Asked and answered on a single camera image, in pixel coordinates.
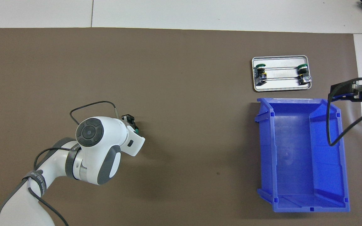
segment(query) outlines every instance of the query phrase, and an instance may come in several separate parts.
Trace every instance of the center button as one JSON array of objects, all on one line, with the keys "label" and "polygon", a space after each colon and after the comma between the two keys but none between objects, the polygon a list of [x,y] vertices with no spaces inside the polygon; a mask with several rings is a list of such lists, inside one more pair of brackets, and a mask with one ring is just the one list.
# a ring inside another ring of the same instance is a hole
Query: center button
[{"label": "center button", "polygon": [[91,139],[96,134],[96,130],[92,126],[86,126],[83,129],[82,135],[86,139]]}]

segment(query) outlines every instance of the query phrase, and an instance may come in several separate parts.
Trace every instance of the round button pad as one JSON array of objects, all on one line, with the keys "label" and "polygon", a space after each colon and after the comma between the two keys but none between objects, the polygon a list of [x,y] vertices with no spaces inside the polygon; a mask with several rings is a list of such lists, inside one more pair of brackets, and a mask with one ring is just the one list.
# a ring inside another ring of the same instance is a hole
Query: round button pad
[{"label": "round button pad", "polygon": [[80,145],[92,147],[99,143],[104,134],[104,128],[99,119],[90,118],[83,121],[76,129],[76,140]]}]

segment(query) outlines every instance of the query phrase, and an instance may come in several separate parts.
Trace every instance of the black velcro strap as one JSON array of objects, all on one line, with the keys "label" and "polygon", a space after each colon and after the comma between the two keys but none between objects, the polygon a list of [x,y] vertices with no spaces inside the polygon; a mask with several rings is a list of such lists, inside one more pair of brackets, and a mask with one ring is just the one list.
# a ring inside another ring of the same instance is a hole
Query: black velcro strap
[{"label": "black velcro strap", "polygon": [[66,156],[66,160],[65,160],[65,173],[66,176],[75,180],[78,180],[75,178],[74,176],[74,162],[75,162],[75,158],[76,155],[78,154],[78,151],[80,149],[80,144],[75,144],[71,150],[69,151],[68,155]]},{"label": "black velcro strap", "polygon": [[43,173],[42,170],[37,170],[37,171],[32,170],[28,174],[26,174],[26,176],[23,178],[23,179],[31,178],[34,181],[36,181],[40,187],[41,196],[43,196],[47,190],[46,180],[44,179],[42,173]]}]

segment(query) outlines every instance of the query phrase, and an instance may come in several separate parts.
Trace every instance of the blue plastic bin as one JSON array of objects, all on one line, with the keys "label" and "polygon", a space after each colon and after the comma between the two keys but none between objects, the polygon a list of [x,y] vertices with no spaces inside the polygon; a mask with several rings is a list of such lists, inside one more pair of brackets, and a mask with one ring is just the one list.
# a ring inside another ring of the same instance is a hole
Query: blue plastic bin
[{"label": "blue plastic bin", "polygon": [[[323,99],[260,98],[261,198],[274,212],[349,212],[343,139],[326,139]],[[331,105],[330,133],[342,132],[340,109]]]}]

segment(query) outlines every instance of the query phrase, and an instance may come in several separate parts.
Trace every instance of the thick black cable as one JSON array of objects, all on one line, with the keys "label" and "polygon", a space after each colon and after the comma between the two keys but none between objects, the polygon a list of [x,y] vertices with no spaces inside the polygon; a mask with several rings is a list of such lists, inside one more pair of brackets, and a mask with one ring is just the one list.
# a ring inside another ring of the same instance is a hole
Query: thick black cable
[{"label": "thick black cable", "polygon": [[61,220],[62,222],[66,225],[69,226],[68,222],[66,222],[66,220],[64,219],[64,217],[56,210],[54,209],[52,206],[50,206],[50,204],[48,204],[46,201],[44,201],[42,198],[40,198],[39,196],[36,195],[36,193],[34,193],[32,191],[32,189],[30,187],[27,188],[27,190],[30,192],[30,194],[35,197],[37,200],[39,200],[42,204],[44,204],[46,207],[48,207],[50,210],[52,210],[52,212],[54,212]]},{"label": "thick black cable", "polygon": [[91,104],[88,104],[88,105],[84,105],[84,106],[81,106],[81,107],[77,107],[77,108],[75,108],[75,109],[73,109],[73,110],[71,110],[71,111],[69,112],[69,116],[72,118],[72,120],[74,120],[74,121],[76,122],[76,124],[79,125],[79,122],[72,116],[72,112],[74,112],[74,111],[76,111],[76,110],[79,110],[79,109],[82,109],[82,108],[84,108],[84,107],[88,107],[88,106],[95,105],[95,104],[99,104],[99,103],[109,103],[109,104],[111,104],[111,105],[114,107],[115,116],[119,119],[119,117],[118,117],[118,112],[117,112],[117,108],[115,107],[115,104],[112,103],[112,102],[110,102],[110,101],[106,101],[106,100],[94,102],[94,103],[91,103]]},{"label": "thick black cable", "polygon": [[346,82],[340,83],[338,86],[336,86],[331,93],[329,93],[328,96],[328,102],[326,105],[326,137],[328,140],[328,144],[329,146],[334,146],[351,128],[353,128],[355,125],[357,125],[359,122],[362,121],[362,116],[360,118],[358,118],[357,120],[355,120],[352,124],[350,124],[341,134],[338,135],[338,137],[336,138],[335,141],[333,141],[331,143],[331,139],[330,139],[330,131],[329,131],[329,118],[330,118],[330,105],[332,102],[333,97],[335,96],[336,92],[341,89],[343,86],[345,86],[348,83],[353,83],[356,81],[362,81],[362,78],[354,78],[354,79],[350,79]]},{"label": "thick black cable", "polygon": [[45,153],[46,151],[50,151],[50,150],[66,150],[66,151],[69,151],[70,149],[68,148],[62,148],[62,147],[56,147],[56,148],[48,148],[48,149],[45,149],[43,150],[42,152],[40,152],[37,156],[36,156],[36,159],[34,160],[34,163],[33,163],[33,169],[34,170],[37,170],[36,169],[36,166],[37,166],[37,161],[39,160],[39,157]]}]

